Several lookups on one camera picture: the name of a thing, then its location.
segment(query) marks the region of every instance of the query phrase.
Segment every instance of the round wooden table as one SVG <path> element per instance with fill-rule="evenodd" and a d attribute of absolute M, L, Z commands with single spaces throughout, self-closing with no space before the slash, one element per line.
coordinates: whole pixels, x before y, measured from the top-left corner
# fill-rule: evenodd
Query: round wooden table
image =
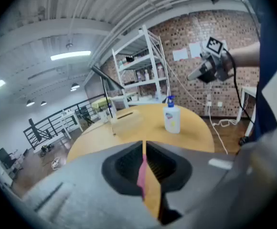
<path fill-rule="evenodd" d="M 136 141 L 144 141 L 143 153 L 146 153 L 145 141 L 161 142 L 190 150 L 214 152 L 213 137 L 208 126 L 197 114 L 186 108 L 178 106 L 181 109 L 180 133 L 172 134 L 166 131 L 163 115 L 165 106 L 167 104 L 138 105 L 118 111 L 117 116 L 136 109 L 143 117 L 143 122 L 139 126 L 119 135 L 113 135 L 110 122 L 94 123 L 77 138 L 67 156 L 67 163 L 86 154 Z M 155 218 L 159 214 L 160 195 L 160 184 L 151 169 L 147 167 L 144 203 Z"/>

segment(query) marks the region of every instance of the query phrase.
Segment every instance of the blue pump cap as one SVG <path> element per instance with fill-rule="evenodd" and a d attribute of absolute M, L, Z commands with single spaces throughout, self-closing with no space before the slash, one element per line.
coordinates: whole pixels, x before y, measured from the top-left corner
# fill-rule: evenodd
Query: blue pump cap
<path fill-rule="evenodd" d="M 173 102 L 173 99 L 175 98 L 175 96 L 171 95 L 171 96 L 168 96 L 167 98 L 168 98 L 168 107 L 169 108 L 174 107 L 175 104 Z"/>

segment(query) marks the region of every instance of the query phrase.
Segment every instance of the white paper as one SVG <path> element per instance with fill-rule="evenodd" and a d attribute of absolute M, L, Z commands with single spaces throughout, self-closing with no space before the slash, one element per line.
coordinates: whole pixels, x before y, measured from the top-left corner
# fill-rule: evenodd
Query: white paper
<path fill-rule="evenodd" d="M 200 53 L 201 53 L 200 42 L 189 43 L 188 45 L 190 47 L 192 58 L 200 58 Z"/>
<path fill-rule="evenodd" d="M 179 61 L 181 59 L 188 59 L 188 54 L 186 48 L 182 48 L 180 50 L 173 50 L 172 51 L 173 60 Z"/>
<path fill-rule="evenodd" d="M 228 46 L 226 45 L 225 40 L 221 40 L 221 42 L 224 44 L 224 49 L 228 50 Z M 207 41 L 202 42 L 202 47 L 205 49 L 206 48 Z"/>

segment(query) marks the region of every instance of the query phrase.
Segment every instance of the brick wall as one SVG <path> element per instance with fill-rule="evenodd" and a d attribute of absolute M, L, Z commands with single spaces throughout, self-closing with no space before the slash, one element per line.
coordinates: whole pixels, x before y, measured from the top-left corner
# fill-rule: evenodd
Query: brick wall
<path fill-rule="evenodd" d="M 232 78 L 224 83 L 215 81 L 212 83 L 212 86 L 204 84 L 199 80 L 191 82 L 186 80 L 187 74 L 201 63 L 201 59 L 191 58 L 188 44 L 207 40 L 210 35 L 219 40 L 226 40 L 229 50 L 257 42 L 254 24 L 249 14 L 226 10 L 195 12 L 170 19 L 149 30 L 161 37 L 166 60 L 187 90 L 203 103 L 206 103 L 207 94 L 211 94 L 213 104 L 211 108 L 212 116 L 237 116 L 239 104 Z M 187 48 L 189 58 L 175 62 L 172 51 L 182 48 Z M 112 57 L 107 60 L 102 69 L 118 81 Z M 236 75 L 239 90 L 242 85 L 246 84 L 256 86 L 259 78 L 259 68 L 239 68 Z M 124 78 L 127 81 L 132 78 L 134 79 L 133 72 L 128 71 L 128 73 L 124 74 Z M 169 78 L 170 91 L 172 95 L 176 96 L 175 102 L 177 105 L 186 107 L 198 115 L 207 115 L 207 109 L 187 95 L 170 71 Z M 165 86 L 163 86 L 163 83 L 161 85 L 162 91 L 166 93 Z M 129 89 L 129 91 L 136 91 L 136 88 Z M 140 87 L 140 92 L 142 95 L 154 94 L 155 84 Z M 222 108 L 217 107 L 218 101 L 223 102 Z M 249 114 L 253 111 L 254 102 L 254 99 L 250 97 L 247 105 Z"/>

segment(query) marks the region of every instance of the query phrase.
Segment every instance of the ceiling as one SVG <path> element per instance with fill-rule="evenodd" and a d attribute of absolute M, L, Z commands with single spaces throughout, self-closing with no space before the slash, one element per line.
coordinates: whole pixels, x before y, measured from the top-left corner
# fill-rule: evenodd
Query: ceiling
<path fill-rule="evenodd" d="M 72 83 L 82 85 L 90 67 L 132 29 L 191 1 L 16 0 L 0 21 L 0 80 L 6 82 L 0 100 L 41 99 Z M 86 50 L 92 52 L 88 57 L 50 59 Z"/>

